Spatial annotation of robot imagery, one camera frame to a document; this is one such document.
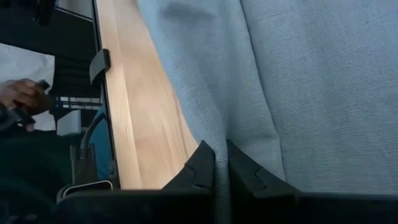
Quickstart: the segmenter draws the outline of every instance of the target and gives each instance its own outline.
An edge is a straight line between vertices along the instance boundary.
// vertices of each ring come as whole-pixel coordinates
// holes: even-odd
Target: black edge
[[[100,34],[100,26],[99,26],[99,21],[98,21],[98,11],[97,11],[97,3],[96,0],[91,0],[91,6],[92,6],[92,11],[93,11],[93,26],[94,26],[94,37],[95,37],[95,46],[97,52],[99,52],[102,49],[102,44],[101,44],[101,34]],[[109,110],[109,98],[108,98],[108,87],[106,86],[106,77],[102,81],[101,84],[101,96],[103,99],[103,104],[105,105],[105,115],[107,117],[107,124],[108,124],[108,136],[109,136],[109,141],[111,143],[111,160],[112,164],[114,164],[114,169],[118,168],[118,162],[116,160],[116,153],[115,153],[115,146],[114,146],[114,139],[113,139],[113,130],[112,130],[112,121],[110,117],[110,110]],[[114,178],[117,180],[117,182],[113,182],[115,188],[120,188],[120,179],[119,176],[115,176]]]
[[[202,141],[183,169],[163,188],[193,188],[213,192],[215,181],[215,154],[211,147]]]

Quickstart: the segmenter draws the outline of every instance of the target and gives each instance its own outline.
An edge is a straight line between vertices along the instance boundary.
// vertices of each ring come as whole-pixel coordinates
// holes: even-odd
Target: black metal frame
[[[100,34],[100,27],[98,21],[98,12],[97,12],[97,5],[96,0],[91,0],[92,12],[93,12],[93,26],[94,26],[94,37],[95,37],[95,46],[97,52],[102,50],[102,43],[101,43],[101,34]],[[109,110],[109,98],[108,98],[108,88],[106,86],[106,77],[102,79],[96,79],[96,84],[98,84],[101,88],[101,97],[103,99],[103,104],[105,108],[105,116],[107,117],[107,125],[108,125],[108,136],[111,146],[111,162],[109,165],[109,174],[111,179],[114,180],[113,185],[115,188],[120,188],[120,180],[118,176],[118,162],[116,160],[116,152],[114,146],[114,138],[113,138],[113,130],[112,130],[112,121],[110,117],[110,110]]]

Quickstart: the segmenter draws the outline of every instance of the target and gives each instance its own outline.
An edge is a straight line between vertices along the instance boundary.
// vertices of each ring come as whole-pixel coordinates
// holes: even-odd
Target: person
[[[29,79],[0,84],[0,103],[7,109],[19,106],[31,116],[52,106],[50,97]],[[35,130],[33,124],[0,132],[0,223],[10,217],[50,216],[57,192],[72,182],[69,148],[70,139]]]
[[[29,79],[9,80],[2,83],[0,85],[0,103],[8,110],[20,104],[22,110],[31,116],[43,113],[51,107],[51,100],[44,90]],[[25,128],[29,132],[34,131],[33,124],[29,124]]]

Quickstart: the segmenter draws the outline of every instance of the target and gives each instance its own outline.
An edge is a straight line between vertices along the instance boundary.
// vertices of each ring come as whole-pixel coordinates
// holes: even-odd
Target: hand
[[[27,114],[33,116],[51,108],[51,100],[43,89],[29,79],[10,80],[0,85],[0,102],[8,109],[19,106]],[[33,131],[33,124],[28,125]]]

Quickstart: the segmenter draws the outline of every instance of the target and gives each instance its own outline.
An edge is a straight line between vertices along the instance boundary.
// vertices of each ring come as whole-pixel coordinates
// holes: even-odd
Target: wooden panel
[[[132,0],[97,0],[112,129],[122,189],[159,189],[197,144]]]

